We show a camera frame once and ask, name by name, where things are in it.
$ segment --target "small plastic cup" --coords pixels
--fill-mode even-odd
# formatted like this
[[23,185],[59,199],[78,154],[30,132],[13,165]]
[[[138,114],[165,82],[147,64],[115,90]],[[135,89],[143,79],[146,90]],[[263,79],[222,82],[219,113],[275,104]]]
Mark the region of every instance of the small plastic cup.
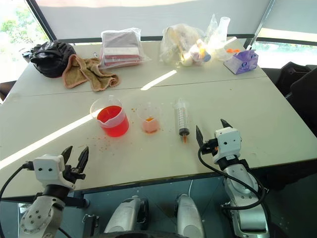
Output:
[[152,134],[159,130],[160,108],[151,102],[140,105],[137,108],[140,125],[145,133]]
[[90,107],[90,115],[98,121],[108,136],[122,136],[129,129],[122,103],[113,95],[96,100]]

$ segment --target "syringe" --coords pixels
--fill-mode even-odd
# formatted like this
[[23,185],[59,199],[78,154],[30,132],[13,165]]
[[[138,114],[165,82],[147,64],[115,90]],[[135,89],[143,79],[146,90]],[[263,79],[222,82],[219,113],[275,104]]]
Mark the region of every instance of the syringe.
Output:
[[178,99],[175,104],[178,131],[179,135],[183,137],[183,142],[186,143],[187,136],[189,135],[189,120],[186,109],[186,102],[182,99]]

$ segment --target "purple tissue box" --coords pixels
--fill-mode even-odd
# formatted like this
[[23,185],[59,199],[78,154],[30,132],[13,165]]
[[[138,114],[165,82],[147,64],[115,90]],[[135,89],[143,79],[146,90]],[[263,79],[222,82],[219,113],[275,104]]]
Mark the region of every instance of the purple tissue box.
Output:
[[223,64],[234,74],[240,74],[255,69],[258,65],[259,56],[254,50],[243,51],[233,55]]

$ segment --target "black bag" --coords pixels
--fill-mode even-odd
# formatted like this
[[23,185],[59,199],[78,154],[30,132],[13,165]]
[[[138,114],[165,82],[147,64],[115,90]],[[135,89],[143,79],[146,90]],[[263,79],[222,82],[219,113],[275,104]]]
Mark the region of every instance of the black bag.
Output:
[[68,58],[76,53],[70,44],[60,40],[37,45],[32,51],[30,61],[40,73],[49,78],[61,77],[68,64]]

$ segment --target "white ball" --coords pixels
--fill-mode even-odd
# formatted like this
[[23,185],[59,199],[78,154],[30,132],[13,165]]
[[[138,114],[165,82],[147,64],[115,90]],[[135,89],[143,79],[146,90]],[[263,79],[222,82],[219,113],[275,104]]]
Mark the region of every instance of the white ball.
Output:
[[188,57],[186,59],[182,60],[182,64],[186,67],[189,67],[193,64],[193,59],[191,57]]

